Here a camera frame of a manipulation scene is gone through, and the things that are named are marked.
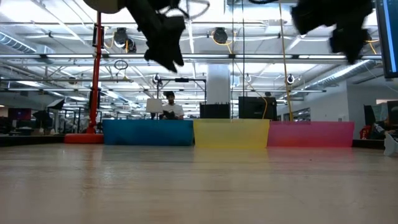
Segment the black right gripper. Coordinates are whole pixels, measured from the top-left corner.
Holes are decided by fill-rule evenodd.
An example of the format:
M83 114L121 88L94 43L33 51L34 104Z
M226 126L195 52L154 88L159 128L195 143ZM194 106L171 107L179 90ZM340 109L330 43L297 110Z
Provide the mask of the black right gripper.
M320 26L337 28L329 38L331 52L342 53L350 64L360 59L363 47L371 40L367 29L361 29L364 19L373 11L371 0L300 0L291 8L295 28L304 35ZM353 36L342 28L361 29Z

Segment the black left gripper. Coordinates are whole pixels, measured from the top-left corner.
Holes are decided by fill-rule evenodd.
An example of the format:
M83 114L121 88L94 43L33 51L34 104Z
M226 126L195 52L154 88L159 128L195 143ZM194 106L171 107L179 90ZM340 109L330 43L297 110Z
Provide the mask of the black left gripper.
M179 9L180 0L126 0L126 8L135 20L138 30L144 34L149 48L144 54L146 61L155 61L176 73L175 64L182 67L184 61L178 43L170 46L154 46L155 41L176 28L185 28L182 16L167 17L161 9Z

